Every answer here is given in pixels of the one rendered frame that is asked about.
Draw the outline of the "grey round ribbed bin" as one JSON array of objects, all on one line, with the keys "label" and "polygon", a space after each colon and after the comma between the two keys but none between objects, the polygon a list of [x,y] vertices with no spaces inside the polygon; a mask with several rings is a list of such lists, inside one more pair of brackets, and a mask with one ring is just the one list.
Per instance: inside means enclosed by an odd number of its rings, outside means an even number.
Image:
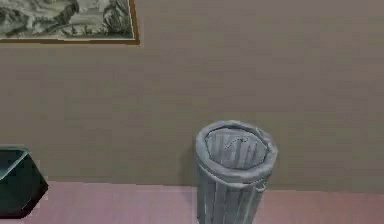
[{"label": "grey round ribbed bin", "polygon": [[252,224],[278,155],[271,135],[241,121],[217,121],[197,134],[197,221]]}]

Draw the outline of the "brown framed landscape picture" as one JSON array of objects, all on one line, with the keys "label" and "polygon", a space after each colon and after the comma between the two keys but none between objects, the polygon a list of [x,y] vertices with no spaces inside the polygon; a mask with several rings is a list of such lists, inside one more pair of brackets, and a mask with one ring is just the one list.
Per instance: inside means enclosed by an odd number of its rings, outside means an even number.
[{"label": "brown framed landscape picture", "polygon": [[133,0],[0,0],[0,43],[140,43]]}]

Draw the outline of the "dark green square bin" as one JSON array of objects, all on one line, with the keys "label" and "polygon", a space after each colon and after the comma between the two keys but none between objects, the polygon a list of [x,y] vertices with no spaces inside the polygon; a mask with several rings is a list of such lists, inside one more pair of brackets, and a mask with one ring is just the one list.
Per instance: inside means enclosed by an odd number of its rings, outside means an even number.
[{"label": "dark green square bin", "polygon": [[47,190],[27,148],[0,146],[0,219],[25,217]]}]

